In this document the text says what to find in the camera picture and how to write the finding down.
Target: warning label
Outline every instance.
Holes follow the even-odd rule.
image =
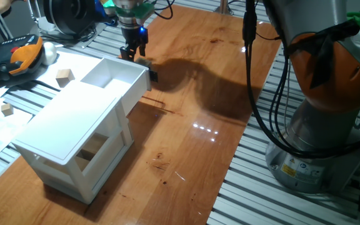
[[[317,184],[322,176],[324,167],[310,165],[294,156],[287,154],[281,171],[305,183]]]

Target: wooden block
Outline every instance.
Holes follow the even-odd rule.
[[[75,160],[81,171],[83,171],[86,168],[86,166],[90,163],[90,161],[88,161],[87,159],[83,159],[77,156]]]
[[[90,140],[81,149],[81,154],[84,159],[92,160],[98,150],[103,146],[108,138],[101,134],[94,134]]]
[[[83,171],[86,168],[86,166],[90,163],[90,161],[88,161],[87,159],[83,159],[78,156],[76,156],[76,158],[74,160],[76,160],[76,163],[79,166],[81,171]],[[65,167],[63,167],[62,165],[56,164],[55,162],[46,161],[46,162],[44,162],[44,164],[49,167],[52,167],[58,171],[61,171],[62,173],[68,174],[68,171],[65,169]]]
[[[1,112],[4,114],[4,116],[10,116],[13,114],[13,107],[11,104],[7,103],[3,106],[1,106]]]
[[[74,80],[74,76],[71,69],[61,69],[57,72],[56,81],[59,87],[64,88],[72,80]]]

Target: black cable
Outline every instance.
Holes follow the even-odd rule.
[[[46,41],[59,41],[59,42],[82,41],[82,42],[84,42],[84,41],[89,41],[91,38],[93,38],[97,34],[97,29],[95,26],[91,27],[89,29],[89,31],[90,32],[87,35],[80,37],[78,39],[58,38],[58,37],[51,37],[51,36],[41,36],[41,38]]]
[[[244,1],[239,1],[239,0],[234,0],[234,1],[229,1],[227,4],[229,5],[229,4],[232,4],[232,3],[245,3],[245,2]]]
[[[164,9],[170,8],[173,5],[174,2],[175,2],[175,0],[173,0],[172,3],[170,3],[168,6],[163,7],[163,8],[157,8],[155,10],[164,10]]]
[[[280,39],[281,39],[280,36],[277,36],[277,37],[274,37],[274,38],[267,38],[267,37],[264,37],[264,36],[262,36],[262,35],[260,35],[260,34],[258,34],[258,33],[256,33],[256,35],[258,35],[260,38],[265,39],[265,40],[268,40],[268,41],[276,41],[276,40],[280,40]]]
[[[160,14],[157,13],[157,12],[154,12],[154,13],[155,13],[157,16],[159,16],[160,18],[162,18],[162,19],[167,19],[167,20],[169,20],[169,19],[172,19],[172,18],[173,18],[173,8],[172,8],[172,5],[170,5],[169,0],[166,0],[166,2],[167,2],[167,5],[169,6],[169,9],[170,9],[170,16],[169,16],[169,17],[164,17],[164,16],[160,15]]]

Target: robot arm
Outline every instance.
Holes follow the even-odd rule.
[[[148,30],[143,25],[154,13],[154,5],[143,3],[143,0],[114,0],[114,3],[126,40],[126,45],[120,49],[122,58],[133,61],[138,47],[140,55],[145,56]]]
[[[253,2],[247,0],[247,87],[254,115],[271,140],[266,149],[268,168],[280,183],[296,191],[339,192],[360,165],[360,129],[354,128],[360,110],[360,28],[347,20],[346,0],[263,2],[282,39],[285,57],[269,111],[269,129],[259,115],[251,88],[256,14]],[[280,130],[277,113],[289,59],[306,99]],[[290,164],[294,159],[299,160],[298,164]],[[304,174],[300,166],[317,173]]]
[[[276,29],[284,32],[286,44],[291,47],[300,42],[299,49],[291,52],[289,48],[288,53],[309,103],[329,113],[359,109],[360,30],[347,21],[346,1],[264,3],[271,20],[278,23]]]

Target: wood grain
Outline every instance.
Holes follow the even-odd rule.
[[[19,158],[0,178],[0,224],[205,224],[251,115],[240,18],[174,6],[148,27],[159,73],[129,115],[134,144],[95,200],[43,185]],[[269,24],[258,24],[267,38]],[[257,38],[255,97],[279,42]]]

